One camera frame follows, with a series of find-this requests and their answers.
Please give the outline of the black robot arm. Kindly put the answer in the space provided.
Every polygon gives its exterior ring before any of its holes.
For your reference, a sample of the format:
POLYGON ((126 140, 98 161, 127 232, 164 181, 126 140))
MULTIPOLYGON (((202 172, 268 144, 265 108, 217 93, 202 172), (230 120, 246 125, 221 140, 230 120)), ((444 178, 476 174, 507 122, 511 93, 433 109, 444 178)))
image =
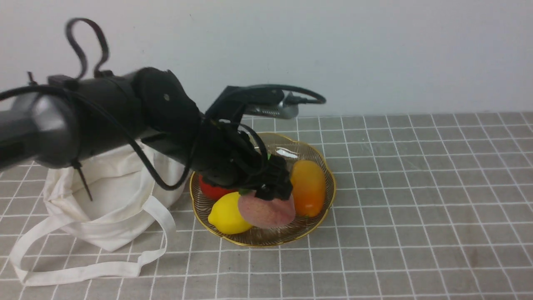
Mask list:
POLYGON ((130 145, 156 184, 181 187, 190 171, 223 188, 255 190, 260 199, 292 192, 285 159, 241 123, 250 108, 280 104, 288 86, 226 87, 201 112, 170 71, 144 68, 90 80, 52 76, 1 93, 1 170, 33 160, 51 169, 130 145))

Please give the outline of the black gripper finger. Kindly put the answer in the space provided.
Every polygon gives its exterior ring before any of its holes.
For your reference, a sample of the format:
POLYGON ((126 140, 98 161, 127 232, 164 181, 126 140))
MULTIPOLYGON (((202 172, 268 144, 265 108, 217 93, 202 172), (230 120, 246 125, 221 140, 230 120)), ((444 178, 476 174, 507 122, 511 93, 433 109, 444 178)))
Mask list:
POLYGON ((255 197, 259 199, 287 201, 293 190, 290 173, 286 168, 270 167, 265 172, 255 175, 254 189, 255 197))

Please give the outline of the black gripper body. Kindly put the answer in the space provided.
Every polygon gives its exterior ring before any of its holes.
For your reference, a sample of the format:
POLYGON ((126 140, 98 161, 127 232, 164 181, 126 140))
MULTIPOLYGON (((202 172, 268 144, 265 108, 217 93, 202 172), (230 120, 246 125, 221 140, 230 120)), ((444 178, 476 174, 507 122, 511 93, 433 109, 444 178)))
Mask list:
POLYGON ((196 121, 192 135, 192 169, 206 182, 226 189, 254 190, 254 177, 269 167, 286 168, 270 154, 259 135, 234 122, 196 121))

